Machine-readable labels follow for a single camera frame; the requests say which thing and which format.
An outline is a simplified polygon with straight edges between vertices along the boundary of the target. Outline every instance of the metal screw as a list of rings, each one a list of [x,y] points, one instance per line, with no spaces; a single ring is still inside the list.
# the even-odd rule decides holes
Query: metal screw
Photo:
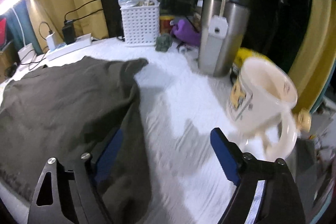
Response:
[[[281,165],[286,165],[286,162],[283,159],[277,159],[277,163],[281,164]]]
[[[53,164],[56,161],[55,158],[50,158],[48,159],[48,164]]]
[[[251,160],[252,159],[252,154],[249,152],[246,152],[243,154],[244,159]]]
[[[87,160],[88,158],[90,158],[90,153],[83,153],[82,155],[81,155],[81,159],[82,160]]]

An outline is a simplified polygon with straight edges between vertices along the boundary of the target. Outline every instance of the white plastic basket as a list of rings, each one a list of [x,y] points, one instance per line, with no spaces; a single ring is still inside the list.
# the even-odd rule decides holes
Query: white plastic basket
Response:
[[[160,35],[160,3],[154,6],[121,8],[125,42],[128,46],[153,46]]]

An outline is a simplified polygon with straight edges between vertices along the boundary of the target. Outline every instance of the mug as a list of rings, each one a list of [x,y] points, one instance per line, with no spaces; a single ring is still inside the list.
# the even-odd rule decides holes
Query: mug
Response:
[[[246,138],[264,134],[268,127],[282,123],[279,142],[264,144],[266,160],[275,161],[285,159],[295,146],[299,129],[291,109],[297,97],[297,90],[285,72],[267,60],[251,57],[241,67],[226,111]],[[305,114],[301,113],[300,124],[310,122]]]

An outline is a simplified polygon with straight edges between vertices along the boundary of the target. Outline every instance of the purple pouch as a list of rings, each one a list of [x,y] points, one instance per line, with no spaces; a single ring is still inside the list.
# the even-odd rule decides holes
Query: purple pouch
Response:
[[[201,33],[196,32],[187,19],[181,19],[177,25],[174,25],[170,35],[175,35],[189,45],[199,47],[201,44]]]

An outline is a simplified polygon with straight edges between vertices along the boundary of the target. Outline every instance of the yellow lid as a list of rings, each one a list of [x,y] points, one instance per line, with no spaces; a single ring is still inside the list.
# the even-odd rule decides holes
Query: yellow lid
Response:
[[[175,16],[172,15],[160,16],[160,20],[173,20],[173,19],[175,19]]]

